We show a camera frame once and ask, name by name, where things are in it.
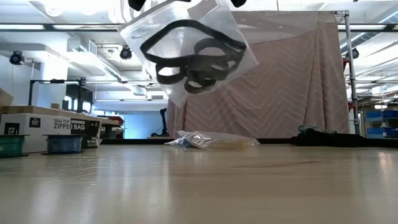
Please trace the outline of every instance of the wooden table surface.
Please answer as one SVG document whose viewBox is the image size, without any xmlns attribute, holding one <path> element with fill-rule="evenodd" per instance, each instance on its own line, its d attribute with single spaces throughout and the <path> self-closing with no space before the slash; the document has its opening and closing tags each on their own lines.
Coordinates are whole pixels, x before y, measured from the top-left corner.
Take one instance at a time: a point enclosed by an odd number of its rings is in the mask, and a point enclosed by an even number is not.
<svg viewBox="0 0 398 224">
<path fill-rule="evenodd" d="M 0 160 L 0 223 L 398 223 L 398 152 L 101 146 Z"/>
</svg>

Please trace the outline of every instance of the metal pole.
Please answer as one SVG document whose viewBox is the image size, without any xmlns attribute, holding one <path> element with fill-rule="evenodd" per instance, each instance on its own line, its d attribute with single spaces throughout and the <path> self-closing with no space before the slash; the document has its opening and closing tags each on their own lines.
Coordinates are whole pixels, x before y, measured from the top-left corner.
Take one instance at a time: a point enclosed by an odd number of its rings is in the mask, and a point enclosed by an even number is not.
<svg viewBox="0 0 398 224">
<path fill-rule="evenodd" d="M 33 84 L 35 81 L 31 80 L 30 85 L 29 85 L 29 100 L 28 100 L 28 105 L 32 106 L 32 95 L 33 95 Z"/>
<path fill-rule="evenodd" d="M 355 72 L 354 72 L 354 58 L 353 58 L 353 46 L 351 45 L 351 30 L 349 28 L 349 11 L 346 11 L 345 17 L 346 35 L 347 35 L 347 47 L 348 47 L 348 58 L 349 58 L 349 82 L 351 83 L 351 100 L 354 104 L 354 127 L 355 134 L 359 132 L 359 119 L 358 119 L 358 99 L 356 98 L 356 87 L 355 87 Z"/>
<path fill-rule="evenodd" d="M 83 80 L 79 80 L 79 87 L 77 90 L 77 113 L 81 113 L 83 111 L 83 102 L 81 102 L 81 87 L 83 86 Z"/>
</svg>

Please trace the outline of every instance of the clear plastic bag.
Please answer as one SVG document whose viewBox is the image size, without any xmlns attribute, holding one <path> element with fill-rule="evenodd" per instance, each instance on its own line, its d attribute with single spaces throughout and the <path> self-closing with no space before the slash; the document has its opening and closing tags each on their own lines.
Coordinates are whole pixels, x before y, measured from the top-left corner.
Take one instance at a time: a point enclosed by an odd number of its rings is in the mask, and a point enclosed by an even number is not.
<svg viewBox="0 0 398 224">
<path fill-rule="evenodd" d="M 169 0 L 119 31 L 178 107 L 258 65 L 225 0 Z"/>
<path fill-rule="evenodd" d="M 260 143 L 257 139 L 236 134 L 212 133 L 204 131 L 179 131 L 180 138 L 166 144 L 177 147 L 197 147 L 200 149 L 249 149 Z"/>
</svg>

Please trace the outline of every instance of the white box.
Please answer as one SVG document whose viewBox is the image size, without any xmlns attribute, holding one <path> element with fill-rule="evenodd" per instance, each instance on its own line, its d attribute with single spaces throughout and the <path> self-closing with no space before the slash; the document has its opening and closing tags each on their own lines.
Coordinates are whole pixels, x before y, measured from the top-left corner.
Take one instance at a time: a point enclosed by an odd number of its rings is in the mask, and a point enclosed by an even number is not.
<svg viewBox="0 0 398 224">
<path fill-rule="evenodd" d="M 25 137 L 24 153 L 47 150 L 44 134 L 82 134 L 82 149 L 97 147 L 99 121 L 49 116 L 41 114 L 2 114 L 0 134 L 28 134 Z"/>
</svg>

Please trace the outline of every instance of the blue plastic basket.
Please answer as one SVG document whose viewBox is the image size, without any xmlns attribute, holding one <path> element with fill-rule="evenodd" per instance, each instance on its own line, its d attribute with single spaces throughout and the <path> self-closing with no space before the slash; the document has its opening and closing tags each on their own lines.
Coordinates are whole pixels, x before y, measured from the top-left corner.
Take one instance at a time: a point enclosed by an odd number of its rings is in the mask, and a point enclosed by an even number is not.
<svg viewBox="0 0 398 224">
<path fill-rule="evenodd" d="M 386 110 L 386 111 L 369 111 L 366 112 L 366 118 L 398 118 L 398 111 Z"/>
<path fill-rule="evenodd" d="M 368 134 L 383 134 L 386 136 L 398 136 L 398 130 L 395 128 L 368 128 Z"/>
<path fill-rule="evenodd" d="M 47 152 L 49 154 L 79 153 L 82 136 L 49 135 L 47 136 Z"/>
</svg>

